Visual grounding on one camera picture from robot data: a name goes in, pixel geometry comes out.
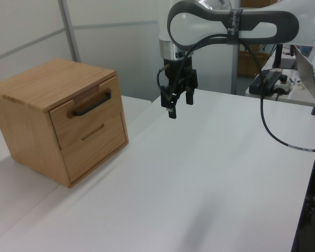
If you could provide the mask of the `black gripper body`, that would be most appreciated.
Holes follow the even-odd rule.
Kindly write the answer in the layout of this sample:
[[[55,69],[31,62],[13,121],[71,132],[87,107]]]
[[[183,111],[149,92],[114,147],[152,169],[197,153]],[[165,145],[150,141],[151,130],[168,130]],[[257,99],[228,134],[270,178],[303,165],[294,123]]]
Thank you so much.
[[[163,60],[164,65],[170,65],[165,69],[165,76],[169,83],[163,86],[166,93],[194,93],[198,87],[197,73],[192,66],[192,58],[183,60]]]

